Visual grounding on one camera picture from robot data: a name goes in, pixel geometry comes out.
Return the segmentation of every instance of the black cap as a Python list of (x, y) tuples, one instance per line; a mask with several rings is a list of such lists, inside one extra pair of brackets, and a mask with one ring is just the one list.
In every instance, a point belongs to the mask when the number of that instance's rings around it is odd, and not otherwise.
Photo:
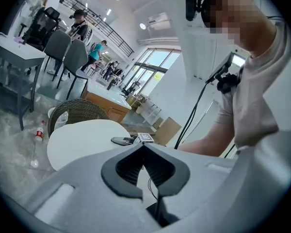
[(86, 17), (86, 14), (83, 10), (76, 10), (73, 14), (73, 18), (75, 18), (76, 16), (84, 16)]

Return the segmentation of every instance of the round white table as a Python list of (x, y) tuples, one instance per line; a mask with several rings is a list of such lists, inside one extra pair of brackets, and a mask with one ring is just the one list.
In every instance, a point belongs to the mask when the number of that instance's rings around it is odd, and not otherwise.
[(130, 137), (127, 130), (111, 120), (90, 120), (56, 129), (48, 142), (48, 159), (57, 171), (81, 157), (121, 147), (113, 137)]

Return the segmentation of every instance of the wicker chair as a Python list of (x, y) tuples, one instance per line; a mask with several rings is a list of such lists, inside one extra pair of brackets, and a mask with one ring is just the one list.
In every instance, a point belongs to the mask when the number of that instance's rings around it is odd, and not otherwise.
[(109, 119), (103, 109), (90, 101), (83, 99), (68, 100), (59, 104), (50, 115), (48, 121), (49, 137), (54, 131), (57, 119), (66, 111), (68, 112), (68, 121), (66, 124), (94, 119)]

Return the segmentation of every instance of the white t-shirt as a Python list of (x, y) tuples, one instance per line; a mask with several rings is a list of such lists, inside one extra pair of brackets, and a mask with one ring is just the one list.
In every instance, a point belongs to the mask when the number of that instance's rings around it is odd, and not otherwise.
[(241, 82), (222, 95), (217, 123), (234, 127), (235, 145), (254, 146), (264, 136), (278, 131), (276, 120), (263, 94), (291, 59), (291, 32), (284, 22), (277, 22), (276, 36), (261, 56), (249, 56)]

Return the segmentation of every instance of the gray chair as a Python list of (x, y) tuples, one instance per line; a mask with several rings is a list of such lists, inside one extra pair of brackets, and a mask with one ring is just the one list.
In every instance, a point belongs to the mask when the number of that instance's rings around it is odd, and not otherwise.
[(65, 101), (56, 106), (48, 121), (48, 136), (53, 133), (57, 119), (68, 112), (66, 124), (83, 122), (94, 119), (109, 119), (108, 115), (98, 105), (83, 99)]
[(47, 54), (48, 60), (47, 60), (47, 64), (45, 65), (44, 71), (47, 68), (50, 58), (60, 61), (60, 64), (57, 67), (56, 73), (53, 77), (53, 81), (58, 73), (60, 66), (62, 65), (63, 58), (65, 57), (70, 45), (71, 45), (71, 37), (60, 30), (55, 31), (47, 42), (47, 45), (44, 49), (44, 53)]
[(87, 61), (88, 61), (88, 57), (87, 57), (87, 52), (86, 52), (84, 42), (82, 42), (80, 40), (74, 40), (71, 44), (71, 47), (69, 48), (69, 50), (66, 54), (65, 59), (64, 59), (64, 69), (63, 69), (63, 72), (62, 72), (62, 74), (59, 78), (58, 84), (57, 84), (57, 89), (58, 89), (65, 69), (67, 69), (70, 73), (72, 73), (74, 75), (74, 80), (72, 82), (72, 85), (69, 89), (69, 92), (68, 92), (68, 95), (66, 98), (67, 100), (69, 98), (70, 92), (71, 92), (77, 78), (86, 80), (86, 84), (83, 88), (83, 91), (84, 91), (84, 89), (87, 85), (88, 79), (90, 77), (87, 76), (81, 70), (79, 70), (79, 68), (81, 68), (83, 65), (85, 65), (87, 63)]

